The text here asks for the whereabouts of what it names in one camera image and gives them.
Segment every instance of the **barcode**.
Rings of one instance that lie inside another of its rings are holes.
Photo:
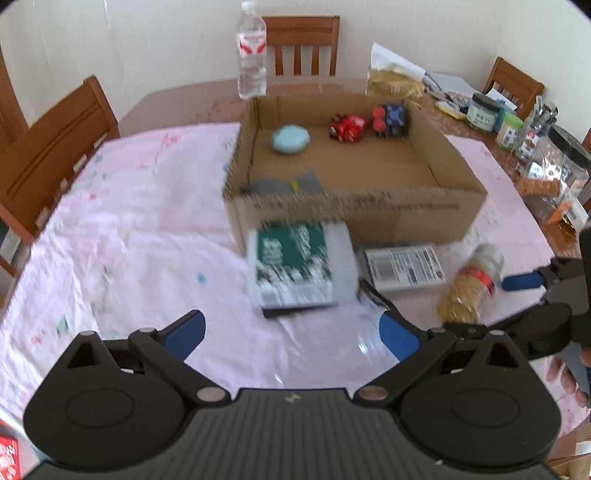
[[[369,265],[376,280],[398,281],[398,274],[394,269],[390,255],[387,255],[386,257],[373,258]]]
[[[423,250],[421,253],[425,256],[427,264],[429,264],[429,257],[425,253],[425,250]],[[424,283],[426,281],[431,281],[433,279],[431,272],[426,271],[425,267],[423,267],[423,260],[421,259],[421,257],[419,257],[418,252],[415,252],[413,255],[411,255],[411,263],[413,265],[413,270],[416,274],[413,283]]]
[[[266,309],[272,309],[281,306],[279,297],[275,290],[265,290],[261,292],[261,306]]]

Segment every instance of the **spice jar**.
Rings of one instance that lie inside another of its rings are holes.
[[[576,200],[589,181],[591,156],[581,143],[563,128],[553,126],[547,137],[538,140],[522,176],[534,180],[559,180],[556,196],[525,198],[525,204],[539,223],[556,223]]]
[[[466,121],[472,128],[481,132],[492,132],[501,106],[486,95],[476,92],[468,107]]]
[[[503,116],[503,123],[499,129],[499,134],[496,136],[496,143],[503,150],[511,150],[517,139],[521,128],[523,127],[523,120],[514,113],[506,112]]]
[[[437,312],[444,322],[479,323],[496,284],[505,258],[501,250],[482,244],[453,279],[450,290],[439,300]]]

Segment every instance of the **open cardboard box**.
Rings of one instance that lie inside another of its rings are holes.
[[[356,246],[444,243],[461,240],[486,198],[486,190],[459,152],[412,102],[403,138],[342,144],[329,138],[337,112],[371,118],[372,108],[403,100],[357,94],[258,97],[243,120],[223,189],[238,249],[247,232],[273,223],[345,221]],[[283,125],[308,129],[311,143],[299,155],[270,147]],[[263,178],[292,181],[313,170],[323,192],[245,195]]]

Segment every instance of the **red package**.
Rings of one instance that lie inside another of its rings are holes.
[[[0,480],[21,480],[18,442],[0,436]]]

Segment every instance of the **paper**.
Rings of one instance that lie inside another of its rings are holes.
[[[494,88],[491,89],[490,92],[488,92],[486,94],[486,96],[488,98],[492,98],[493,100],[503,100],[505,102],[505,106],[510,108],[512,111],[515,112],[515,110],[517,110],[517,105],[514,104],[513,102],[511,102],[505,95],[503,95],[502,93],[498,92],[497,90],[495,90]]]
[[[424,83],[442,92],[459,93],[468,98],[472,98],[472,95],[478,91],[463,78],[450,73],[427,72]]]
[[[411,61],[377,43],[374,43],[371,49],[371,68],[405,73],[419,82],[422,82],[425,76],[424,68],[415,65]]]

